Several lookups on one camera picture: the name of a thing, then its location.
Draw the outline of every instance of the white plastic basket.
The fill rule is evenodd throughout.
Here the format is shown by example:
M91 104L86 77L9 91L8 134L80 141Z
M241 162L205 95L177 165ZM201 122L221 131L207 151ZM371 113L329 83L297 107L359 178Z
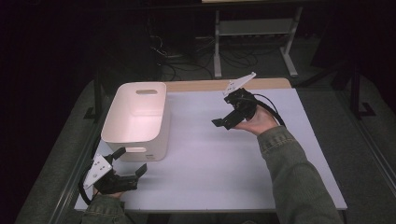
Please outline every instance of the white plastic basket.
M114 151L126 148L122 161L159 161L166 154L170 118L164 83L126 83L108 111L102 139Z

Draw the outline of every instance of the green jacket sleeve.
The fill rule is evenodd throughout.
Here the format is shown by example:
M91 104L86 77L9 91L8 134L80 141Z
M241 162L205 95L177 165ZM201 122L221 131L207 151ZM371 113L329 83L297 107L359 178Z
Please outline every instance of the green jacket sleeve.
M82 217L82 224L126 224L123 202L119 199L96 195Z
M317 169L291 133L278 126L257 138L273 181L280 223L342 223Z

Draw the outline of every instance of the hand-held gripper device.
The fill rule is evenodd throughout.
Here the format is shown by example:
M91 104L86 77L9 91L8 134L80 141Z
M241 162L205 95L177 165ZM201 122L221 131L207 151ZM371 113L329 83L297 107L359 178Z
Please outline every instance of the hand-held gripper device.
M216 127L224 126L227 130L230 130L242 120L253 118L254 114L256 113L257 105L260 105L264 109L268 110L276 118L280 125L286 126L283 119L277 113L276 107L267 97L259 94L252 94L249 91L246 91L244 88L240 88L255 76L256 74L252 73L248 76L238 78L229 84L226 91L224 92L224 95L226 95L224 101L227 104L231 104L233 106L233 111L224 119L213 119L212 122L216 125ZM272 104L274 109L262 101L257 100L254 97L255 95L259 95L267 99Z
M78 182L78 190L87 205L91 204L92 200L88 198L85 189L89 188L92 184L101 194L113 194L137 189L137 182L147 171L148 167L146 164L143 164L139 169L137 169L135 175L116 175L112 166L113 160L118 159L125 152L125 147L121 147L113 154L109 154L105 157L100 154L96 154L92 164L86 167Z

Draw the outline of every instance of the white tabletop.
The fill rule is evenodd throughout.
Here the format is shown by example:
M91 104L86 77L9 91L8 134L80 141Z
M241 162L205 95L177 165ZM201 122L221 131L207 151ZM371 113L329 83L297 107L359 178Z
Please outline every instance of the white tabletop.
M347 209L295 89L255 90L270 98L288 130L317 167L337 209ZM265 99L257 97L269 105ZM141 212L274 211L270 174L251 133L217 128L212 119L232 110L221 91L168 92L171 126L167 154L148 162L137 190L122 195L125 209ZM103 141L97 153L111 154ZM132 175L143 162L114 161L118 175ZM87 205L78 197L75 209Z

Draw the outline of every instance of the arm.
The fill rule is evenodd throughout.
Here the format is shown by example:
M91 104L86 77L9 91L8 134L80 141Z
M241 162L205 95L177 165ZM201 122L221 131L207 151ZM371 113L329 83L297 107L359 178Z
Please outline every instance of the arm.
M82 224L130 223L124 212L124 203L120 201L122 192L101 195L97 194L85 211Z
M238 124L257 135L263 158L273 180L276 212L281 223L341 223L317 169L296 139L262 107L255 116Z

